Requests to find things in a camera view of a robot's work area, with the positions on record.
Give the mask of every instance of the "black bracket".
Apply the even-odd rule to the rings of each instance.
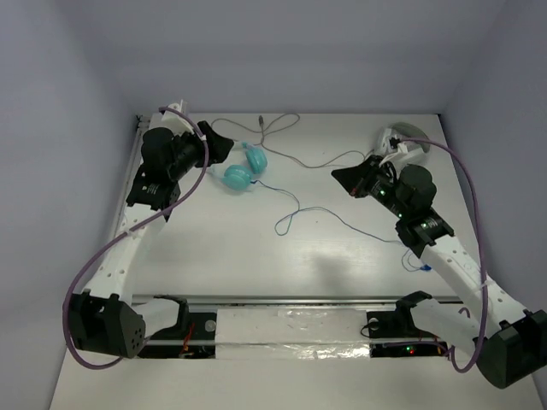
[[[133,179],[133,185],[127,196],[127,206],[135,203],[150,205],[150,209],[157,211],[171,206],[180,196],[179,183],[177,181],[153,182],[146,178],[144,165],[141,165],[137,175]]]
[[[190,312],[185,299],[157,296],[181,302],[179,320],[173,327],[154,334],[151,341],[178,341],[180,344],[145,345],[138,353],[143,359],[208,359],[215,356],[216,312]],[[191,346],[183,352],[183,342],[189,337]]]
[[[390,147],[392,149],[395,149],[399,145],[400,142],[401,142],[400,138],[395,138],[395,137],[390,138]]]
[[[118,295],[109,299],[72,294],[68,328],[80,350],[132,358],[143,347],[146,324]]]
[[[367,312],[368,336],[371,339],[432,337],[432,334],[416,328],[410,309],[431,299],[426,292],[417,291],[399,299],[394,311]]]
[[[233,147],[233,140],[217,134],[207,121],[199,121],[197,126],[199,126],[199,129],[207,138],[207,147],[209,148],[209,163],[207,167],[224,162]],[[197,162],[196,167],[203,167],[203,158]]]
[[[435,246],[435,240],[446,235],[454,236],[452,227],[433,208],[417,218],[400,219],[395,224],[395,230],[404,246],[418,258],[427,245]]]
[[[477,367],[499,389],[547,365],[547,313],[525,311],[525,317],[485,340]]]

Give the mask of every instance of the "white wall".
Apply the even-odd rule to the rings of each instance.
[[[547,2],[507,2],[442,115],[477,185],[490,275],[546,309]],[[547,403],[547,369],[536,373]]]
[[[503,0],[56,0],[136,112],[439,113]]]
[[[0,407],[49,408],[63,294],[105,238],[133,137],[129,107],[51,2],[0,12]]]

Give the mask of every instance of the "plastic wrap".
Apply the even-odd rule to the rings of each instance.
[[[218,312],[222,359],[358,359],[370,357],[359,330],[366,311],[343,307],[226,308]]]
[[[370,346],[366,343],[343,344],[265,344],[220,345],[216,347],[217,359],[368,359]]]

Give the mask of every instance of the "cable tie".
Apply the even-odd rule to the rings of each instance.
[[[490,286],[491,284],[495,284],[496,282],[494,282],[492,279],[487,279],[483,284],[480,284],[479,286],[477,286],[474,290],[473,290],[473,293],[476,293],[480,290],[482,290],[482,288],[484,288],[485,286]]]
[[[138,232],[132,231],[131,228],[124,229],[122,232],[125,232],[127,237],[132,237],[133,239],[138,238]]]

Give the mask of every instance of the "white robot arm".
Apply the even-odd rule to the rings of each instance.
[[[358,167],[332,171],[332,176],[351,196],[372,196],[395,214],[401,242],[446,281],[471,313],[467,318],[453,306],[415,292],[397,301],[394,312],[367,313],[369,324],[375,319],[368,327],[371,338],[385,330],[400,337],[429,332],[472,356],[465,369],[476,363],[498,388],[547,364],[547,314],[530,312],[480,271],[433,210],[437,187],[424,167],[407,165],[397,177],[383,156],[371,155]]]
[[[68,306],[63,306],[65,333],[71,338],[67,340],[69,349],[72,342],[77,349],[132,358],[145,339],[162,329],[179,328],[184,334],[186,300],[156,296],[150,302],[132,306],[135,270],[168,222],[169,209],[179,200],[179,179],[192,167],[223,162],[233,141],[216,134],[205,121],[197,124],[203,134],[199,137],[177,114],[179,109],[178,104],[165,108],[159,125],[143,135],[143,160],[116,234],[117,238],[126,237],[107,253],[82,292],[70,295]],[[204,163],[204,144],[209,152],[208,163]],[[162,217],[145,222],[161,211]]]
[[[157,296],[132,306],[134,271],[168,222],[169,213],[137,230],[134,226],[170,208],[180,195],[178,180],[191,167],[223,162],[233,141],[216,134],[206,122],[198,123],[209,150],[206,164],[203,140],[169,109],[178,107],[167,108],[161,124],[143,138],[143,161],[118,231],[127,237],[109,251],[82,293],[70,296],[68,337],[77,349],[132,358],[160,330],[179,329],[181,338],[185,334],[188,306],[184,299]],[[547,364],[547,314],[543,310],[531,313],[491,278],[482,276],[452,228],[432,209],[437,188],[425,168],[407,165],[397,177],[384,156],[371,155],[360,166],[335,170],[332,176],[353,197],[372,196],[394,213],[403,244],[446,281],[471,313],[468,318],[453,305],[415,292],[397,301],[393,312],[367,312],[369,324],[376,319],[375,327],[369,327],[371,338],[385,329],[395,329],[400,337],[429,332],[474,357],[472,362],[499,388]]]

